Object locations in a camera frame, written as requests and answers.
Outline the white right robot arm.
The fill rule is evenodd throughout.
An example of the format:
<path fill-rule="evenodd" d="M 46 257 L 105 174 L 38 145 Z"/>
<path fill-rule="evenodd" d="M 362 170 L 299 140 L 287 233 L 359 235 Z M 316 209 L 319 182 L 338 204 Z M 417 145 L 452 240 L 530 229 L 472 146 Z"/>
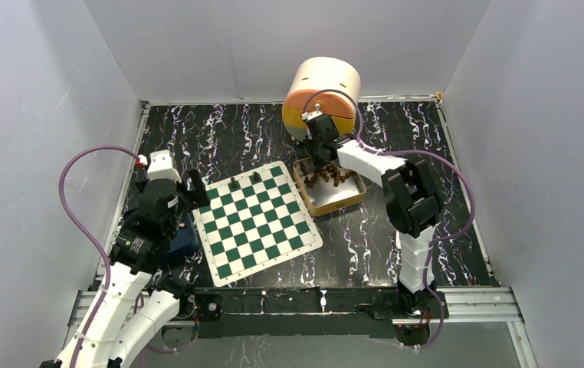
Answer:
<path fill-rule="evenodd" d="M 419 317 L 432 298 L 430 243 L 444 208 L 429 165 L 384 153 L 352 134 L 340 135 L 323 112 L 302 113 L 301 118 L 307 127 L 304 143 L 315 166 L 333 163 L 382 188 L 386 214 L 401 245 L 399 309 L 408 317 Z"/>

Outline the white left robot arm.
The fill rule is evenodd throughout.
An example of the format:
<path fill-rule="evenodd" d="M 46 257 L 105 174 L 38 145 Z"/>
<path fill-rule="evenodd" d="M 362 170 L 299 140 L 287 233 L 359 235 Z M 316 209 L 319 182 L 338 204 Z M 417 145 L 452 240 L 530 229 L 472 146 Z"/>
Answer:
<path fill-rule="evenodd" d="M 143 182 L 139 205 L 121 225 L 95 301 L 66 347 L 43 367 L 128 367 L 167 321 L 192 316 L 194 287 L 173 276 L 160 278 L 145 306 L 127 316 L 185 217 L 210 203 L 198 171 L 188 174 L 190 186 L 166 178 Z"/>

